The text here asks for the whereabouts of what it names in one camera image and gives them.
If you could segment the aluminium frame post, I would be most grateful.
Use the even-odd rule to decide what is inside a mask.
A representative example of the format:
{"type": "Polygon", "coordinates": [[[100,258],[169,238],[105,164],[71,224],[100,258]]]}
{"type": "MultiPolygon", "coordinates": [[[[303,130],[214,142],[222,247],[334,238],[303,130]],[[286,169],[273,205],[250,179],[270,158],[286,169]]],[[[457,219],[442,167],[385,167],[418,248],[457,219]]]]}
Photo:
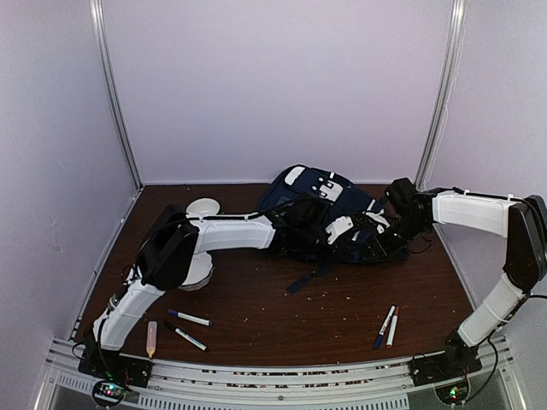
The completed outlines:
{"type": "Polygon", "coordinates": [[[108,34],[104,20],[103,1],[91,0],[89,5],[91,24],[97,42],[99,59],[108,95],[109,109],[114,122],[116,136],[120,142],[121,152],[130,173],[132,183],[136,190],[140,190],[144,185],[128,137],[126,122],[121,108],[121,100],[115,82],[115,73],[109,52],[108,34]]]}
{"type": "Polygon", "coordinates": [[[426,142],[422,150],[421,159],[415,176],[415,184],[421,189],[426,187],[427,181],[431,178],[444,133],[448,116],[450,93],[456,83],[467,8],[467,1],[456,0],[452,2],[450,24],[445,45],[443,66],[438,84],[438,92],[426,135],[426,142]]]}

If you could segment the circuit board with leds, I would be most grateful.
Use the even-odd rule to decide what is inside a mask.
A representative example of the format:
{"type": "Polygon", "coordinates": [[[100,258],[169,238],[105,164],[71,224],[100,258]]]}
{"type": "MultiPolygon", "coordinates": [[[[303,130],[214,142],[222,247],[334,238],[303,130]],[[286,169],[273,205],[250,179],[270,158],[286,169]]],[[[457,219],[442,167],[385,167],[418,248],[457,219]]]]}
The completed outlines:
{"type": "Polygon", "coordinates": [[[465,402],[470,393],[470,383],[460,380],[453,383],[437,384],[434,392],[438,400],[444,405],[456,406],[465,402]]]}
{"type": "Polygon", "coordinates": [[[100,407],[115,407],[126,397],[127,389],[109,380],[97,381],[91,390],[91,398],[100,407]]]}

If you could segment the pink glue tube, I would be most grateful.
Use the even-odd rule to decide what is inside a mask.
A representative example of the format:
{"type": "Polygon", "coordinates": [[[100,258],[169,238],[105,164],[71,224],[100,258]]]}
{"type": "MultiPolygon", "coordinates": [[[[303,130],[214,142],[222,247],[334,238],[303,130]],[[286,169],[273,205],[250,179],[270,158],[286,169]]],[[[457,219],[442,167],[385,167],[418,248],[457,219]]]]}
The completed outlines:
{"type": "Polygon", "coordinates": [[[147,333],[146,333],[146,354],[150,359],[153,358],[155,352],[156,352],[156,345],[157,345],[157,322],[156,321],[150,321],[148,323],[147,327],[147,333]]]}

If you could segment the navy blue student backpack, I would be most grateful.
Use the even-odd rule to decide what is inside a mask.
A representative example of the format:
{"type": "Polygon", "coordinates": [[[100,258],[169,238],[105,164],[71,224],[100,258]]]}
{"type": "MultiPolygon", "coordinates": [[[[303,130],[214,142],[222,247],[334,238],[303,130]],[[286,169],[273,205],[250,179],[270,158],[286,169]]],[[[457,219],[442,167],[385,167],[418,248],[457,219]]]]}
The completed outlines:
{"type": "Polygon", "coordinates": [[[365,213],[384,211],[391,224],[384,233],[397,237],[397,252],[388,261],[407,261],[410,255],[406,237],[399,234],[399,218],[385,207],[386,197],[379,200],[358,188],[347,178],[333,172],[302,164],[288,167],[269,185],[257,203],[256,211],[273,221],[276,233],[270,249],[290,259],[290,236],[296,232],[325,232],[325,228],[340,216],[350,216],[353,228],[329,245],[329,254],[315,263],[318,270],[305,273],[285,290],[293,295],[311,278],[322,277],[338,263],[375,265],[387,261],[365,261],[365,242],[378,235],[376,225],[365,213]]]}

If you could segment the left aluminium frame post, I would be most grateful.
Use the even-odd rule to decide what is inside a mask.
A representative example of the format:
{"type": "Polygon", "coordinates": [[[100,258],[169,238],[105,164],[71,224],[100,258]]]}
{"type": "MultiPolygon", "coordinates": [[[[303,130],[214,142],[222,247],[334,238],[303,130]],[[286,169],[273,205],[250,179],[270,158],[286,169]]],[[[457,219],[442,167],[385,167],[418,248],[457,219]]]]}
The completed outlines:
{"type": "Polygon", "coordinates": [[[132,183],[136,190],[140,190],[144,185],[128,137],[126,122],[121,108],[121,100],[115,82],[115,73],[109,52],[108,34],[104,20],[103,1],[91,0],[89,5],[91,24],[97,42],[99,59],[108,95],[109,109],[114,122],[116,136],[120,142],[121,152],[130,173],[132,183]]]}

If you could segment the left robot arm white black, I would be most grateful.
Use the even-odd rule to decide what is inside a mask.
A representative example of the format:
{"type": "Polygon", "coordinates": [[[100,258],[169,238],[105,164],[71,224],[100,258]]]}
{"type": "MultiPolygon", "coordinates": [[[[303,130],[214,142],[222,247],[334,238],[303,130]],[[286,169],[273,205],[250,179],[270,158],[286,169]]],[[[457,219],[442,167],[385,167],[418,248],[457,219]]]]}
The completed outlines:
{"type": "Polygon", "coordinates": [[[212,271],[213,251],[323,252],[329,246],[328,209],[310,195],[252,214],[189,216],[167,207],[141,244],[122,287],[85,330],[86,361],[103,378],[117,378],[123,370],[118,354],[132,328],[166,292],[185,284],[199,286],[212,271]]]}

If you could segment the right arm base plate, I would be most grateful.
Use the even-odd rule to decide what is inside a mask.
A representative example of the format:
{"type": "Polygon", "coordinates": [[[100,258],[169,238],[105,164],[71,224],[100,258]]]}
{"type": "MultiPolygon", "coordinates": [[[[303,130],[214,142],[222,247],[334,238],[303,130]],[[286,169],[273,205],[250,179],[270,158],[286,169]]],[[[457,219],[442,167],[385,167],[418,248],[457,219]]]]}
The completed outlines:
{"type": "Polygon", "coordinates": [[[415,354],[409,362],[410,376],[415,387],[461,378],[465,371],[477,372],[481,369],[480,359],[471,359],[468,364],[464,365],[454,364],[446,360],[445,353],[415,354]]]}

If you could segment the white scalloped ceramic bowl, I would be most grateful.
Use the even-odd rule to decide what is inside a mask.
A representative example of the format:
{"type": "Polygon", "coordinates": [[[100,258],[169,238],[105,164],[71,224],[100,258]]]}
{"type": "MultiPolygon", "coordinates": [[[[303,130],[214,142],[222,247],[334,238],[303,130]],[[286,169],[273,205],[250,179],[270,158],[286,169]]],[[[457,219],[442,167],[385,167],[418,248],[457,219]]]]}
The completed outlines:
{"type": "Polygon", "coordinates": [[[196,291],[202,289],[212,278],[213,270],[213,258],[210,253],[202,252],[194,255],[191,259],[187,277],[178,289],[183,291],[196,291]]]}

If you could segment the right aluminium frame post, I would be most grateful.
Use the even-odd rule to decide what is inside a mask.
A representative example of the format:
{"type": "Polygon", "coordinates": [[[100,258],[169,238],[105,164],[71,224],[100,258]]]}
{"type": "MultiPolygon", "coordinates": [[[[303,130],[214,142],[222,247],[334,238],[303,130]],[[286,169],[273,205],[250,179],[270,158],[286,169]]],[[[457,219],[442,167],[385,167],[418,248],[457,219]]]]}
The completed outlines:
{"type": "Polygon", "coordinates": [[[444,133],[448,116],[450,93],[456,83],[467,8],[467,1],[456,0],[452,2],[450,24],[445,45],[443,66],[438,84],[438,92],[426,135],[426,142],[422,150],[421,159],[415,176],[415,184],[421,189],[426,187],[427,181],[431,178],[444,133]]]}

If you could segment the black capped white marker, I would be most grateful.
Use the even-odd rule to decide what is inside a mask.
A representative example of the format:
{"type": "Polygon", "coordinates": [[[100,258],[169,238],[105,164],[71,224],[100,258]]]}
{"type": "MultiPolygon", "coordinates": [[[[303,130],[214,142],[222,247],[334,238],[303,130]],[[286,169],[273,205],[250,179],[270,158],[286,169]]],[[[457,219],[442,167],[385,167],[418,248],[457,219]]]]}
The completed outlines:
{"type": "Polygon", "coordinates": [[[209,348],[205,344],[199,342],[197,339],[190,336],[189,334],[187,334],[186,332],[184,332],[183,330],[181,330],[179,327],[175,326],[171,322],[169,322],[167,320],[164,320],[163,324],[168,330],[170,330],[171,332],[173,332],[173,333],[177,334],[178,336],[182,337],[188,343],[192,344],[196,348],[200,349],[203,352],[209,352],[209,348]]]}

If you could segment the right circuit board with leds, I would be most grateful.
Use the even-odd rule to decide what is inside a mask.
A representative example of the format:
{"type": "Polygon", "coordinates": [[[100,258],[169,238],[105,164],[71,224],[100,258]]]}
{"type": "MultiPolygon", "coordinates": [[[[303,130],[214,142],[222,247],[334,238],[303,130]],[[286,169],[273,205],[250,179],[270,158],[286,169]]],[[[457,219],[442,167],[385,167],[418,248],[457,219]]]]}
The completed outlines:
{"type": "Polygon", "coordinates": [[[465,402],[470,393],[470,383],[460,380],[453,383],[437,384],[434,392],[438,400],[444,405],[456,406],[465,402]]]}

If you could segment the purple capped white marker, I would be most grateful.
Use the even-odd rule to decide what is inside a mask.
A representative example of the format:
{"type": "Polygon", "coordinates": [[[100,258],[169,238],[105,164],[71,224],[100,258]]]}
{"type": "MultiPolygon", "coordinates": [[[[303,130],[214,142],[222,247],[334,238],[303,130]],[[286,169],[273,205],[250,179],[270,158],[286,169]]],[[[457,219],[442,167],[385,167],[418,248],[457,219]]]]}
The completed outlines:
{"type": "Polygon", "coordinates": [[[180,312],[180,311],[177,311],[177,310],[174,310],[174,309],[169,309],[168,314],[171,315],[171,316],[174,316],[176,318],[186,320],[186,321],[198,324],[198,325],[203,325],[203,326],[206,326],[206,327],[211,327],[213,325],[213,322],[209,319],[203,319],[203,318],[197,317],[195,315],[191,315],[191,314],[188,314],[188,313],[183,313],[183,312],[180,312]]]}

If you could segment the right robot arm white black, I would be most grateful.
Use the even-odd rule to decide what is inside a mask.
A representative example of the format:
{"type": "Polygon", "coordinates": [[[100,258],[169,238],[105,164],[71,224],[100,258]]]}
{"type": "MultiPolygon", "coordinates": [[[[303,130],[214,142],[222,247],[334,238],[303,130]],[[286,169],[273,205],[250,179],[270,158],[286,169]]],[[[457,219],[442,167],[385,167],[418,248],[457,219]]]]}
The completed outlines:
{"type": "Polygon", "coordinates": [[[446,340],[438,369],[453,378],[470,366],[478,346],[509,322],[546,274],[546,205],[541,196],[489,196],[457,188],[419,191],[407,178],[393,181],[385,199],[397,218],[364,245],[370,261],[388,261],[435,224],[489,232],[506,240],[497,284],[446,340]]]}

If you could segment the left circuit board with leds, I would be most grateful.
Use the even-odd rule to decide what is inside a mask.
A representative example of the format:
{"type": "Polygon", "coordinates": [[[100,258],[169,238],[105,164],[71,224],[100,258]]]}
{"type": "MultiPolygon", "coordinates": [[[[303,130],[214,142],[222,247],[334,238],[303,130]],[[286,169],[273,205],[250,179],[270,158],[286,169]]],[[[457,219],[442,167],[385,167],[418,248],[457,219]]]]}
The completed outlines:
{"type": "Polygon", "coordinates": [[[97,381],[91,390],[91,398],[100,407],[115,407],[126,397],[127,389],[109,380],[97,381]]]}

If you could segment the blue capped white marker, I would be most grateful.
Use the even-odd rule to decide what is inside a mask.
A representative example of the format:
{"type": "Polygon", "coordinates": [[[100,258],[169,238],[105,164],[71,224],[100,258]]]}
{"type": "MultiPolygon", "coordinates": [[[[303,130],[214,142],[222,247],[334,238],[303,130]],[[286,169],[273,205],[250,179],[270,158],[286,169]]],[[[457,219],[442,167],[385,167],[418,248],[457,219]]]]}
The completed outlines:
{"type": "Polygon", "coordinates": [[[373,349],[378,349],[379,346],[381,345],[383,337],[385,335],[385,331],[387,329],[387,326],[390,324],[390,321],[391,321],[391,318],[392,318],[392,316],[395,312],[395,309],[396,309],[396,306],[391,305],[387,315],[385,316],[385,319],[382,323],[382,326],[380,327],[379,332],[378,332],[378,334],[377,334],[377,336],[374,340],[373,349]]]}

